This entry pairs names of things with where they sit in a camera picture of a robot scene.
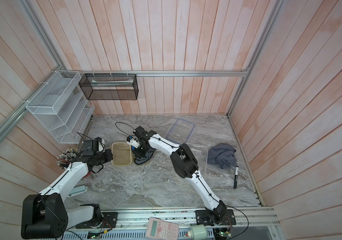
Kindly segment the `blue cloth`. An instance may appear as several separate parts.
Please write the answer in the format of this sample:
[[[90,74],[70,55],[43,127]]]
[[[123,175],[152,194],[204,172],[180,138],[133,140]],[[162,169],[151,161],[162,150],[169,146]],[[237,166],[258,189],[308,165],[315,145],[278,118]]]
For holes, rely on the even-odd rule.
[[[148,152],[144,155],[144,157],[135,158],[135,159],[134,159],[134,163],[135,163],[136,165],[144,165],[144,164],[147,164],[147,163],[151,160],[153,154],[154,154],[154,151],[148,151]]]

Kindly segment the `yellow lunch box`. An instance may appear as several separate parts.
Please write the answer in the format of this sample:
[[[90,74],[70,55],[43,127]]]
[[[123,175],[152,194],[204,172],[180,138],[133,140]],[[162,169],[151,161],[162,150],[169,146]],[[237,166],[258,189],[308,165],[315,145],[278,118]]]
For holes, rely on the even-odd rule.
[[[124,167],[132,164],[132,152],[127,143],[113,143],[111,145],[113,154],[112,165],[115,167]]]

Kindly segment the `grey cloth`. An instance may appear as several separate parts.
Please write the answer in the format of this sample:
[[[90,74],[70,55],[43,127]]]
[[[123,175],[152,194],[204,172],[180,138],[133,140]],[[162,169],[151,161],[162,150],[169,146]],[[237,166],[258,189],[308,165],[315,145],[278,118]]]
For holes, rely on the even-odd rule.
[[[224,170],[236,167],[236,152],[237,150],[228,144],[218,144],[209,149],[207,162]]]

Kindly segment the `clear lunch box blue rim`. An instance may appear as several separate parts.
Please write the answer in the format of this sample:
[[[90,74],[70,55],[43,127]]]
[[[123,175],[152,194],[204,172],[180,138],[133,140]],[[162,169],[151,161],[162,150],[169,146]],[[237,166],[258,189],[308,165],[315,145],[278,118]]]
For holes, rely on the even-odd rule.
[[[195,145],[191,143],[187,143],[190,147],[192,153],[198,161],[199,171],[202,176],[205,178],[207,173],[207,165],[208,165],[208,148],[200,145]]]

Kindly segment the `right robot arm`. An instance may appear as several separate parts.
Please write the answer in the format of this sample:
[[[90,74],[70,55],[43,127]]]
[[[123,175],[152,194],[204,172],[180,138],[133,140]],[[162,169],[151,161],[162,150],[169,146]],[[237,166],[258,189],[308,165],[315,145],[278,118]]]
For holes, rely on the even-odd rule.
[[[187,144],[178,145],[155,131],[147,132],[141,126],[133,130],[133,135],[127,137],[127,143],[131,145],[137,158],[144,158],[151,150],[158,150],[169,156],[178,176],[189,181],[203,200],[209,224],[213,226],[222,222],[227,213],[227,206],[203,178],[198,161]]]

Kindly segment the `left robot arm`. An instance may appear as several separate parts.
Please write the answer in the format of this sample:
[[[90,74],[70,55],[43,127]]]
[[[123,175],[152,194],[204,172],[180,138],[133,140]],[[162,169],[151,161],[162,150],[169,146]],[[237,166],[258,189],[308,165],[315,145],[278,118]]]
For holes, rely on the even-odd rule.
[[[98,204],[86,204],[66,210],[64,202],[78,182],[112,161],[111,149],[102,138],[85,140],[80,153],[69,162],[68,168],[47,188],[27,196],[22,205],[21,237],[29,239],[58,239],[79,224],[91,228],[104,225],[104,215]]]

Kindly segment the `red pencil cup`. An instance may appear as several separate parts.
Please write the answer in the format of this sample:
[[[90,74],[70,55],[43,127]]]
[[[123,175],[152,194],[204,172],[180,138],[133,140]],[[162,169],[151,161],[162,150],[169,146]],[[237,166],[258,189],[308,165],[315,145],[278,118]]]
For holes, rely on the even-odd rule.
[[[78,149],[71,148],[65,150],[59,157],[57,157],[56,164],[61,169],[67,169],[69,165],[74,162],[75,158],[78,156]]]

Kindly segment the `light blue pencil case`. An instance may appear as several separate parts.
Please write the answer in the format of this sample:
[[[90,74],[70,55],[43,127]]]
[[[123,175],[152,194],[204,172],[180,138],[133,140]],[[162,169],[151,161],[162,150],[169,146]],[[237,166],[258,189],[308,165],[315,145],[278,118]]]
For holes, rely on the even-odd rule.
[[[88,187],[87,186],[78,186],[78,187],[74,187],[68,194],[68,198],[70,197],[74,197],[77,196],[79,194],[85,193],[88,191]]]

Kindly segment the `black mesh basket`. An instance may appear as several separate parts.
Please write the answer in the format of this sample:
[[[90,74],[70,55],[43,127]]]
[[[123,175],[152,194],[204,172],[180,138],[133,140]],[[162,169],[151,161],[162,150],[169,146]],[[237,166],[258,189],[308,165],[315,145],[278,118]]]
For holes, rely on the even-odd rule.
[[[135,101],[139,92],[135,74],[84,74],[79,86],[92,101]]]

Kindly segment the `pink calculator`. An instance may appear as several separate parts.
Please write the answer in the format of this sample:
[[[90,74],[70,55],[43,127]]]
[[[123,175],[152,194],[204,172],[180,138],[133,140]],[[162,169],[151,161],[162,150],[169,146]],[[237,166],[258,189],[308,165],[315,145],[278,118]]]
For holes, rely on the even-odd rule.
[[[149,218],[145,237],[153,240],[177,240],[179,225],[157,218]]]

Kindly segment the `black white marker pen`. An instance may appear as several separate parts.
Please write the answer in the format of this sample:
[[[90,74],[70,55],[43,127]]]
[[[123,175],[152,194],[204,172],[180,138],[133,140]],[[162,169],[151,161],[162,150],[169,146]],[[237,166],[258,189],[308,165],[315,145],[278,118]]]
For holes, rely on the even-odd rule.
[[[234,173],[234,185],[233,188],[236,189],[238,185],[238,176],[239,176],[239,167],[235,167],[235,173]]]

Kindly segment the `pale green tape roll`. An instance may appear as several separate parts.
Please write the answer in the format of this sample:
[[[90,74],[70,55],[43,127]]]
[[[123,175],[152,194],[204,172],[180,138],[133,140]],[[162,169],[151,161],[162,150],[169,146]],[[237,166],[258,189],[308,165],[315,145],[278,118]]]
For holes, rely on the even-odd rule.
[[[206,240],[208,238],[208,232],[204,225],[193,225],[187,231],[186,236],[192,240]]]

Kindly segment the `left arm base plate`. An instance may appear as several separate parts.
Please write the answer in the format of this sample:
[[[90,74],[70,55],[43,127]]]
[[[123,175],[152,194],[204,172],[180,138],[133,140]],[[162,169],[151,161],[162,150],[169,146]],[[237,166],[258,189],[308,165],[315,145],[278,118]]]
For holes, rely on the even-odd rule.
[[[92,220],[80,223],[75,226],[76,229],[99,229],[116,227],[118,212],[101,212],[101,215],[94,217]]]

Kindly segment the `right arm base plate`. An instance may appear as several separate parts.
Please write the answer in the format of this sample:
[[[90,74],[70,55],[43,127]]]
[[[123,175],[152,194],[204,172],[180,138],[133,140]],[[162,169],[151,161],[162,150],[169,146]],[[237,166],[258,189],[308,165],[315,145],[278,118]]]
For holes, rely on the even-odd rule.
[[[224,226],[224,225],[236,225],[235,214],[233,210],[227,210],[224,215],[219,219],[209,210],[196,210],[196,223],[197,225],[204,226]]]

